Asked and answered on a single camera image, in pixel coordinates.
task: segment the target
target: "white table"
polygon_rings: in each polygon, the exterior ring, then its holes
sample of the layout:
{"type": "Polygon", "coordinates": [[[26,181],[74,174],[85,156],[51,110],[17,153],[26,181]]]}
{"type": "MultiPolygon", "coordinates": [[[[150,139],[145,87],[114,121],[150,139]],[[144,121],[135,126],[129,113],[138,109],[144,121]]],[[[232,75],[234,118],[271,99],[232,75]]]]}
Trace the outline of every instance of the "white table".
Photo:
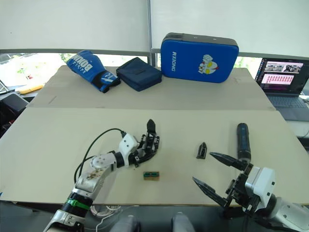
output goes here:
{"type": "MultiPolygon", "coordinates": [[[[274,193],[309,203],[309,155],[277,111],[42,107],[27,108],[0,140],[0,200],[63,203],[75,167],[98,134],[119,127],[139,138],[150,118],[161,136],[158,153],[139,168],[122,168],[111,176],[95,203],[216,205],[192,176],[225,196],[238,172],[209,154],[196,159],[197,148],[204,141],[208,152],[236,157],[240,122],[249,127],[252,163],[276,171],[274,193]],[[143,180],[144,171],[159,171],[160,180],[143,180]]],[[[116,149],[119,141],[119,133],[111,132],[89,155],[116,149]]]]}
{"type": "MultiPolygon", "coordinates": [[[[107,67],[116,73],[116,67],[107,67]]],[[[162,77],[141,92],[126,83],[103,94],[67,66],[40,90],[29,107],[162,109],[162,110],[275,110],[247,69],[233,69],[220,84],[162,77]]]]}

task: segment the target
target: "blue pouch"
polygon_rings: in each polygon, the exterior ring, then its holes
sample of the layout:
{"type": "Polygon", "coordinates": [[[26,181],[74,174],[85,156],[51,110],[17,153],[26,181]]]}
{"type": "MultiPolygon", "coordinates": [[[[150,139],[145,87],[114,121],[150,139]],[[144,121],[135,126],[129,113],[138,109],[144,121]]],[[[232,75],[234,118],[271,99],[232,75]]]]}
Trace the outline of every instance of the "blue pouch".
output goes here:
{"type": "Polygon", "coordinates": [[[100,59],[88,50],[81,51],[70,58],[67,66],[103,93],[121,82],[119,77],[107,71],[100,59]]]}
{"type": "Polygon", "coordinates": [[[160,70],[136,57],[117,69],[117,76],[136,91],[142,91],[162,81],[160,70]]]}
{"type": "Polygon", "coordinates": [[[161,44],[161,70],[167,77],[220,83],[230,75],[238,53],[232,39],[169,33],[161,44]]]}

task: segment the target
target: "laptop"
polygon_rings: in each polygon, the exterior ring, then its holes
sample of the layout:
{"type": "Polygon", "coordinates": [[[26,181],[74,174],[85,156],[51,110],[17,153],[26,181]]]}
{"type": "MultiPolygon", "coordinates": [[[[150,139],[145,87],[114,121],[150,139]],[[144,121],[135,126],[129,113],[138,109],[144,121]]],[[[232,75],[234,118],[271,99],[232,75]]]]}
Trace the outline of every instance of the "laptop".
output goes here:
{"type": "Polygon", "coordinates": [[[309,122],[299,97],[309,78],[309,60],[263,58],[255,80],[285,120],[309,122]]]}

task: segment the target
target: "cartoon logo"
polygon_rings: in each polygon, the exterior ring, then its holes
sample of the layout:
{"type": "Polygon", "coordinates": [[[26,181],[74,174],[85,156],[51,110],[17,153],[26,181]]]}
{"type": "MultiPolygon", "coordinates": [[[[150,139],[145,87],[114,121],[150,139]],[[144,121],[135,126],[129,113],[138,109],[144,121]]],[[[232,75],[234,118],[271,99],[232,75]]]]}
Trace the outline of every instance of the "cartoon logo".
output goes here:
{"type": "Polygon", "coordinates": [[[212,61],[212,57],[210,55],[204,55],[202,63],[199,64],[198,72],[201,74],[212,74],[217,69],[219,69],[216,62],[212,61]]]}

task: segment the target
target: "blue boxing glove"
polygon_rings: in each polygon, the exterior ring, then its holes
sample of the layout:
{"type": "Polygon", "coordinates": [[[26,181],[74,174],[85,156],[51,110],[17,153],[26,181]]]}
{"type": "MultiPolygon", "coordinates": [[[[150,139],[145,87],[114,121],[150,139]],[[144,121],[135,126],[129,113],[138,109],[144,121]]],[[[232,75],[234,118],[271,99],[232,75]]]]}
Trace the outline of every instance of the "blue boxing glove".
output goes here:
{"type": "Polygon", "coordinates": [[[100,59],[88,50],[81,51],[69,59],[67,66],[103,93],[121,82],[119,77],[107,71],[100,59]]]}

